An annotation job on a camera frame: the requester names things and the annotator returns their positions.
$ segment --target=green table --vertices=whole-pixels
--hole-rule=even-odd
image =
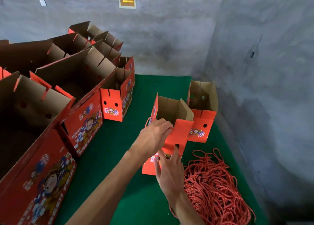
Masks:
[[[180,98],[186,100],[190,80],[190,77],[136,75],[133,100],[123,122],[104,120],[103,126],[80,159],[55,225],[65,224],[119,162],[145,126],[156,93],[176,100]],[[257,216],[256,224],[267,224],[263,212],[215,123],[206,144],[187,143],[182,161],[187,165],[190,160],[195,159],[192,155],[194,149],[212,152],[215,147],[220,150],[226,164],[230,166],[231,174],[236,176],[243,199]],[[167,200],[159,188],[156,177],[143,175],[139,170],[128,185],[111,224],[160,225],[161,215],[164,217],[163,225],[179,224],[169,211]]]

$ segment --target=concrete wall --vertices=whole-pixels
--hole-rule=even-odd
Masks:
[[[195,75],[204,65],[222,0],[0,0],[0,39],[42,40],[91,20],[124,41],[137,73]]]
[[[204,72],[265,208],[288,220],[314,216],[313,66],[313,0],[223,0]]]

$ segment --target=pile of red rope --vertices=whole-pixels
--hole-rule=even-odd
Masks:
[[[205,155],[197,156],[195,152]],[[237,179],[227,171],[229,166],[219,150],[214,148],[213,153],[194,150],[193,155],[198,159],[190,161],[185,169],[184,190],[204,222],[208,225],[245,225],[251,220],[251,212],[255,218],[237,189]]]

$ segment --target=person's left hand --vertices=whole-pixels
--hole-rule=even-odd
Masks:
[[[165,119],[155,120],[141,130],[129,150],[140,155],[144,163],[149,157],[154,156],[155,153],[162,148],[172,129],[173,125],[171,122]]]

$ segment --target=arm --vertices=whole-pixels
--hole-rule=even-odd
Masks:
[[[162,169],[155,160],[157,181],[182,225],[205,225],[184,192],[184,168],[178,154],[179,151],[175,147],[170,160],[160,156]]]
[[[144,128],[131,148],[98,185],[66,225],[109,224],[131,178],[143,163],[165,143],[172,130],[166,120],[155,120]]]

